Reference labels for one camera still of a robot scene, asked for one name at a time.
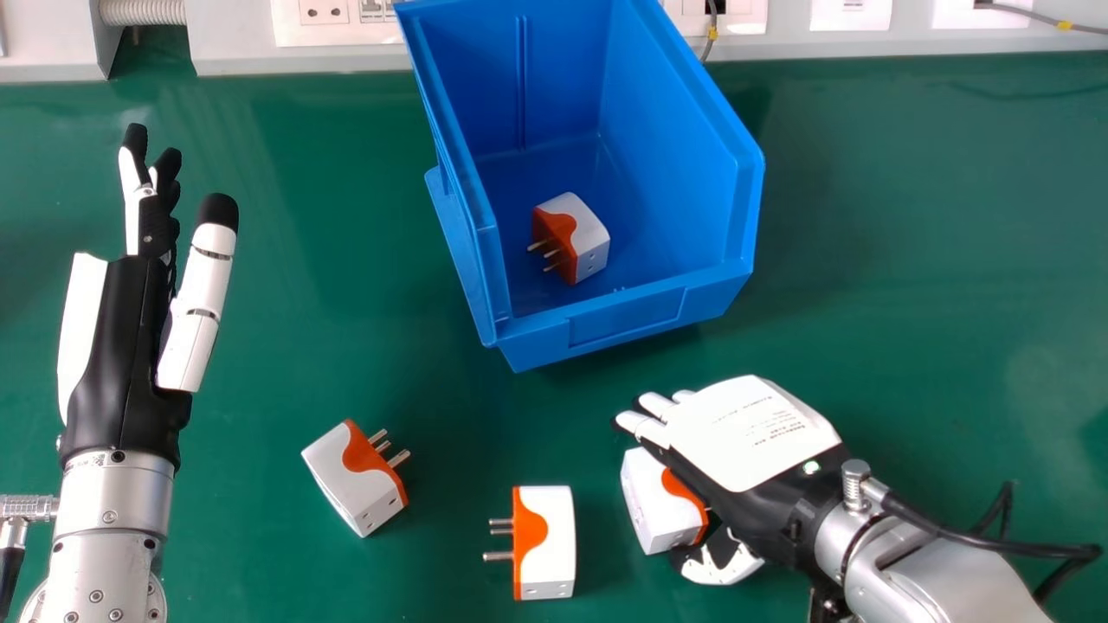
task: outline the metal prong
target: metal prong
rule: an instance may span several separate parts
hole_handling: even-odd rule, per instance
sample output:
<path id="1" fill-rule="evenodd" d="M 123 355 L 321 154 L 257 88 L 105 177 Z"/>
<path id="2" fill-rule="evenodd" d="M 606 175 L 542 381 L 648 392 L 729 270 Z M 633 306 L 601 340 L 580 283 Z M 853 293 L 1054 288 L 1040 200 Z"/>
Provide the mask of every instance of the metal prong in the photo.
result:
<path id="1" fill-rule="evenodd" d="M 391 459 L 389 459 L 389 467 L 394 468 L 394 467 L 399 466 L 400 463 L 407 461 L 408 457 L 411 457 L 411 456 L 412 456 L 412 453 L 409 452 L 408 450 L 401 450 L 401 451 L 397 452 L 396 457 L 392 457 Z"/>

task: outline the robotic arm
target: robotic arm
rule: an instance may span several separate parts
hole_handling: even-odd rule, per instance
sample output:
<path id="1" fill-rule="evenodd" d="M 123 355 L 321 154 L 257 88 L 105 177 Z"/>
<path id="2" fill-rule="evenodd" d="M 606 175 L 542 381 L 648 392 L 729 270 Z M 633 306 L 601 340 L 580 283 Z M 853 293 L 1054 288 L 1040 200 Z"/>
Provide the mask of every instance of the robotic arm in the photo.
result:
<path id="1" fill-rule="evenodd" d="M 823 416 L 756 376 L 643 395 L 614 425 L 721 520 L 702 545 L 670 552 L 681 575 L 733 584 L 767 561 L 796 569 L 812 583 L 811 623 L 1047 623 L 1040 604 L 1100 554 L 1005 540 L 1010 486 L 968 533 L 934 523 Z M 1002 539 L 982 537 L 1002 513 Z M 1004 553 L 1065 562 L 1033 596 Z"/>
<path id="2" fill-rule="evenodd" d="M 132 124 L 119 153 L 126 255 L 73 257 L 58 354 L 61 492 L 0 496 L 0 621 L 28 525 L 39 521 L 55 521 L 50 571 L 19 621 L 166 619 L 157 574 L 177 438 L 215 344 L 238 206 L 227 195 L 204 198 L 176 290 L 181 152 L 166 150 L 147 168 L 146 141 Z"/>

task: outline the green table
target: green table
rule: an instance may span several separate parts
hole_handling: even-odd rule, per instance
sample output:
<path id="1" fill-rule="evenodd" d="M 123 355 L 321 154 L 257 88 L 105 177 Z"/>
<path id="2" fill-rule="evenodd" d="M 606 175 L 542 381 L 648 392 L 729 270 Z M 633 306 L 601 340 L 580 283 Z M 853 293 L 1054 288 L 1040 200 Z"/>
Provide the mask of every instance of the green table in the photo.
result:
<path id="1" fill-rule="evenodd" d="M 878 473 L 968 524 L 1019 481 L 1014 535 L 1108 542 L 1108 55 L 712 68 L 766 151 L 731 313 L 523 375 L 485 350 L 423 186 L 410 74 L 197 80 L 181 34 L 106 84 L 0 90 L 0 491 L 52 492 L 70 254 L 123 245 L 130 121 L 243 206 L 214 362 L 183 436 L 164 576 L 176 621 L 802 621 L 806 584 L 679 579 L 635 543 L 608 419 L 746 372 L 825 413 Z M 342 418 L 413 457 L 411 507 L 359 541 L 299 451 Z M 568 483 L 577 595 L 517 604 L 485 519 Z M 32 537 L 19 603 L 43 576 Z M 1049 566 L 1019 561 L 1032 582 Z M 1056 595 L 1108 619 L 1108 563 Z"/>

